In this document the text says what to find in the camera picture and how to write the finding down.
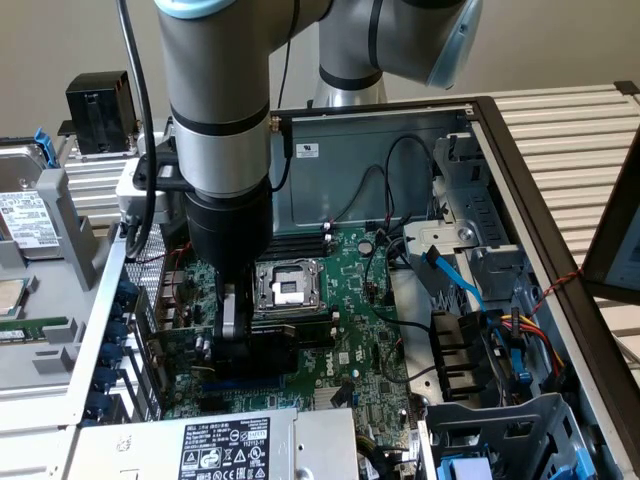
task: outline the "gray robot arm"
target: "gray robot arm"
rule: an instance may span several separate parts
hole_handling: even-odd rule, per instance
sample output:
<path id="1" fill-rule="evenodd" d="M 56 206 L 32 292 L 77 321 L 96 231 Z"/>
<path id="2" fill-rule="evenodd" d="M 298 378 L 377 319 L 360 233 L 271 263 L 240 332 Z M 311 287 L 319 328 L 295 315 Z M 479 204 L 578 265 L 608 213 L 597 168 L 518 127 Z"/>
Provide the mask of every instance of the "gray robot arm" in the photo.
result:
<path id="1" fill-rule="evenodd" d="M 327 93 L 318 105 L 363 103 L 344 92 L 380 91 L 383 71 L 448 87 L 481 0 L 155 2 L 180 172 L 193 187 L 185 194 L 191 243 L 218 275 L 214 340 L 246 357 L 254 263 L 273 234 L 269 55 L 321 21 Z"/>
<path id="2" fill-rule="evenodd" d="M 482 0 L 334 0 L 320 22 L 313 106 L 384 102 L 382 72 L 450 88 L 481 10 Z"/>

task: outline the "red cable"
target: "red cable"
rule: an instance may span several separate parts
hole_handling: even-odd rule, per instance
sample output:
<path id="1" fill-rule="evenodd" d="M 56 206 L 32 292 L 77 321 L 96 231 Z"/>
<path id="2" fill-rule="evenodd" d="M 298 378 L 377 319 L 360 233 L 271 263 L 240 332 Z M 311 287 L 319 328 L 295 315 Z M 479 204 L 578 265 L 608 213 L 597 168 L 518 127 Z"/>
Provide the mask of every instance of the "red cable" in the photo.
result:
<path id="1" fill-rule="evenodd" d="M 511 324 L 511 322 L 503 321 L 502 324 L 510 329 L 513 328 L 513 325 Z M 549 356 L 551 357 L 551 365 L 553 367 L 553 373 L 556 376 L 558 376 L 558 374 L 560 373 L 560 366 L 558 365 L 558 360 L 556 359 L 553 346 L 549 341 L 549 337 L 547 337 L 542 330 L 540 330 L 537 327 L 533 327 L 531 325 L 520 324 L 520 329 L 524 332 L 533 333 L 536 336 L 540 337 L 540 339 L 544 342 L 545 347 L 547 348 Z"/>
<path id="2" fill-rule="evenodd" d="M 536 312 L 538 310 L 540 310 L 540 307 L 542 307 L 542 304 L 544 303 L 544 299 L 547 298 L 547 296 L 549 296 L 551 293 L 556 291 L 558 289 L 558 287 L 564 285 L 565 283 L 570 282 L 574 278 L 578 278 L 580 275 L 582 275 L 582 267 L 580 267 L 575 272 L 571 272 L 571 273 L 565 275 L 564 277 L 560 277 L 558 280 L 556 280 L 553 283 L 553 285 L 551 285 L 544 292 L 542 292 L 542 298 L 537 303 L 537 305 L 535 307 L 533 307 L 533 310 L 531 310 L 531 316 L 533 317 L 536 314 Z"/>

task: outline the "black cable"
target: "black cable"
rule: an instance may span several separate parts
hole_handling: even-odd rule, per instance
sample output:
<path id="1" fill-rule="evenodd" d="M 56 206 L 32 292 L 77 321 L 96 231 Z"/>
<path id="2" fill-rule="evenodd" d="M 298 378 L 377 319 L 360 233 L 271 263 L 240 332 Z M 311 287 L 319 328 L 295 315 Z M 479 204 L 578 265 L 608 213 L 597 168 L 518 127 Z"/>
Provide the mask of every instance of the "black cable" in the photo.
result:
<path id="1" fill-rule="evenodd" d="M 367 286 L 367 279 L 369 278 L 369 269 L 371 268 L 371 262 L 373 261 L 373 258 L 376 255 L 376 252 L 378 251 L 379 245 L 376 244 L 376 246 L 373 249 L 373 253 L 371 254 L 371 256 L 369 257 L 369 261 L 367 262 L 367 266 L 364 269 L 364 288 L 366 289 Z M 387 317 L 386 315 L 381 314 L 380 312 L 376 311 L 376 309 L 373 307 L 373 305 L 369 302 L 367 302 L 369 305 L 369 308 L 371 309 L 371 311 L 373 312 L 373 314 L 378 317 L 380 320 L 382 320 L 385 323 L 389 323 L 391 325 L 398 325 L 398 326 L 405 326 L 405 327 L 415 327 L 415 328 L 419 328 L 421 330 L 423 330 L 424 332 L 427 333 L 427 335 L 429 334 L 429 327 L 427 327 L 426 325 L 422 325 L 421 323 L 416 323 L 416 322 L 403 322 L 401 320 L 394 320 L 393 318 Z"/>
<path id="2" fill-rule="evenodd" d="M 389 186 L 389 160 L 391 160 L 391 154 L 393 153 L 394 149 L 402 140 L 413 140 L 414 142 L 417 142 L 422 147 L 425 155 L 427 156 L 427 160 L 430 162 L 429 171 L 431 171 L 432 165 L 434 163 L 433 155 L 431 155 L 431 152 L 429 151 L 429 148 L 427 147 L 426 143 L 424 143 L 424 140 L 422 140 L 422 138 L 420 138 L 415 133 L 407 133 L 405 135 L 401 135 L 393 141 L 387 153 L 387 158 L 384 162 L 384 173 L 385 173 L 384 175 L 384 186 L 385 186 L 384 208 L 387 214 L 387 219 L 386 219 L 387 229 L 389 229 L 389 224 L 391 223 L 391 217 L 393 217 L 393 214 L 395 213 L 395 205 L 393 205 L 392 209 L 390 210 L 389 198 L 387 197 L 387 192 L 391 191 L 391 188 Z"/>
<path id="3" fill-rule="evenodd" d="M 347 212 L 349 212 L 349 210 L 351 210 L 351 207 L 353 207 L 353 204 L 356 202 L 356 200 L 360 196 L 360 193 L 362 193 L 362 189 L 364 188 L 365 182 L 367 181 L 367 178 L 369 177 L 369 174 L 371 172 L 380 172 L 380 175 L 382 175 L 382 177 L 384 178 L 384 170 L 380 165 L 378 164 L 370 165 L 369 168 L 367 168 L 362 174 L 360 183 L 358 184 L 358 187 L 356 188 L 356 191 L 354 192 L 353 196 L 347 202 L 347 204 L 342 208 L 342 210 L 340 210 L 340 213 L 333 218 L 332 222 L 337 222 L 342 217 L 344 217 L 347 214 Z"/>
<path id="4" fill-rule="evenodd" d="M 408 452 L 408 448 L 404 447 L 394 447 L 393 445 L 380 445 L 378 446 L 380 450 L 383 452 Z"/>
<path id="5" fill-rule="evenodd" d="M 489 357 L 489 363 L 491 364 L 491 369 L 493 370 L 495 375 L 498 377 L 496 379 L 498 384 L 500 385 L 500 389 L 499 389 L 500 403 L 498 405 L 502 403 L 503 397 L 507 405 L 513 405 L 513 400 L 511 398 L 511 390 L 509 388 L 509 381 L 507 380 L 504 370 L 500 366 L 500 361 L 498 360 L 498 357 L 496 357 L 496 354 L 493 351 L 493 348 L 491 348 L 491 345 L 489 344 L 489 339 L 486 338 L 485 335 L 480 335 L 480 338 L 482 339 L 482 343 L 484 344 L 484 349 L 486 350 L 487 356 Z"/>
<path id="6" fill-rule="evenodd" d="M 429 373 L 437 368 L 435 365 L 431 365 L 425 368 L 424 370 L 420 370 L 415 375 L 411 375 L 408 378 L 392 377 L 389 371 L 387 370 L 387 366 L 389 365 L 389 361 L 391 360 L 391 355 L 393 355 L 395 351 L 396 351 L 396 346 L 394 346 L 391 350 L 389 350 L 389 353 L 387 353 L 386 357 L 384 357 L 382 361 L 382 365 L 381 365 L 382 368 L 380 369 L 382 371 L 382 376 L 388 381 L 390 381 L 391 383 L 405 384 L 405 383 L 413 382 L 416 378 L 420 378 L 422 375 Z"/>
<path id="7" fill-rule="evenodd" d="M 282 73 L 282 83 L 280 84 L 280 95 L 278 95 L 278 108 L 282 106 L 282 96 L 284 94 L 284 85 L 287 82 L 287 73 L 289 72 L 289 56 L 291 55 L 291 39 L 298 25 L 300 17 L 300 0 L 293 0 L 293 16 L 291 18 L 291 27 L 289 27 L 289 35 L 287 35 L 287 52 L 284 57 L 284 72 Z"/>
<path id="8" fill-rule="evenodd" d="M 272 192 L 275 193 L 282 190 L 282 187 L 284 187 L 284 184 L 287 183 L 287 177 L 289 176 L 289 169 L 291 168 L 292 156 L 293 155 L 287 156 L 287 160 L 286 160 L 286 163 L 284 164 L 284 171 L 282 172 L 282 178 L 280 179 L 280 183 L 278 183 L 277 187 L 271 189 Z"/>
<path id="9" fill-rule="evenodd" d="M 131 26 L 131 18 L 127 9 L 126 0 L 117 0 L 118 15 L 120 16 L 120 25 L 122 34 L 124 35 L 124 43 L 127 47 L 129 62 L 133 70 L 133 80 L 138 90 L 138 98 L 140 100 L 140 115 L 142 116 L 142 124 L 145 128 L 144 143 L 147 157 L 147 184 L 146 184 L 146 200 L 142 222 L 139 218 L 128 219 L 129 223 L 126 241 L 126 254 L 129 258 L 136 258 L 144 249 L 151 227 L 153 225 L 153 215 L 156 209 L 156 144 L 153 135 L 153 119 L 151 116 L 151 105 L 149 103 L 149 93 L 147 92 L 147 84 L 144 80 L 144 72 L 140 63 L 140 55 L 136 46 L 136 39 L 133 35 L 133 27 Z"/>

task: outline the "warning label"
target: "warning label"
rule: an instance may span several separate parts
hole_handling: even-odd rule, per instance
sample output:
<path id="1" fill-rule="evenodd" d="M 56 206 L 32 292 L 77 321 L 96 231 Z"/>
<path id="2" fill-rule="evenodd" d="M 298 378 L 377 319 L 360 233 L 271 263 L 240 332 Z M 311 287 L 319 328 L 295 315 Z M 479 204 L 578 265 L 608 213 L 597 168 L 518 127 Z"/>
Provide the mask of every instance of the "warning label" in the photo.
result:
<path id="1" fill-rule="evenodd" d="M 58 245 L 44 201 L 37 193 L 0 193 L 0 215 L 20 248 Z"/>
<path id="2" fill-rule="evenodd" d="M 178 480 L 268 480 L 269 418 L 187 425 Z"/>

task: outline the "blue plastic latch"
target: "blue plastic latch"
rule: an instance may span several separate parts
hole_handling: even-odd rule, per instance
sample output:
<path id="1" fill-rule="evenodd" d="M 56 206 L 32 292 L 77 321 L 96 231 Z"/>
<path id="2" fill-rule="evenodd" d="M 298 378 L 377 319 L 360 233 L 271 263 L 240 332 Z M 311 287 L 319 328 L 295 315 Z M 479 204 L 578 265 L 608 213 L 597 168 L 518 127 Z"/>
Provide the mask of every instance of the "blue plastic latch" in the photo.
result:
<path id="1" fill-rule="evenodd" d="M 122 347 L 115 343 L 103 343 L 100 346 L 99 359 L 106 365 L 115 366 L 122 361 Z"/>
<path id="2" fill-rule="evenodd" d="M 518 383 L 522 383 L 523 385 L 531 385 L 531 383 L 533 383 L 533 377 L 524 366 L 522 350 L 519 348 L 511 349 L 511 364 L 513 365 L 513 373 Z"/>
<path id="3" fill-rule="evenodd" d="M 593 480 L 596 478 L 596 467 L 591 460 L 586 448 L 580 448 L 576 452 L 578 465 L 576 465 L 576 476 L 578 480 Z"/>
<path id="4" fill-rule="evenodd" d="M 451 462 L 444 460 L 436 472 L 438 474 L 438 480 L 453 480 L 451 475 Z"/>
<path id="5" fill-rule="evenodd" d="M 49 165 L 50 168 L 58 168 L 60 165 L 58 165 L 58 160 L 56 159 L 56 150 L 53 148 L 51 137 L 44 133 L 42 128 L 39 128 L 33 136 L 33 139 L 42 147 L 42 151 L 45 157 L 47 157 L 47 165 Z"/>
<path id="6" fill-rule="evenodd" d="M 429 255 L 428 253 L 422 254 L 423 262 L 427 261 L 428 255 Z M 447 276 L 451 280 L 453 280 L 453 282 L 455 282 L 456 285 L 458 285 L 460 288 L 464 290 L 468 290 L 471 293 L 471 295 L 475 297 L 475 299 L 478 302 L 478 305 L 480 305 L 480 309 L 483 312 L 487 311 L 487 308 L 484 306 L 484 302 L 482 301 L 482 295 L 480 295 L 480 291 L 476 287 L 471 285 L 469 282 L 467 282 L 464 278 L 462 278 L 460 274 L 456 272 L 454 268 L 451 265 L 449 265 L 443 257 L 438 257 L 435 261 L 435 264 L 440 268 L 440 270 L 446 273 Z"/>
<path id="7" fill-rule="evenodd" d="M 575 467 L 569 465 L 560 467 L 550 480 L 595 480 L 596 467 L 586 448 L 576 451 L 576 460 Z"/>

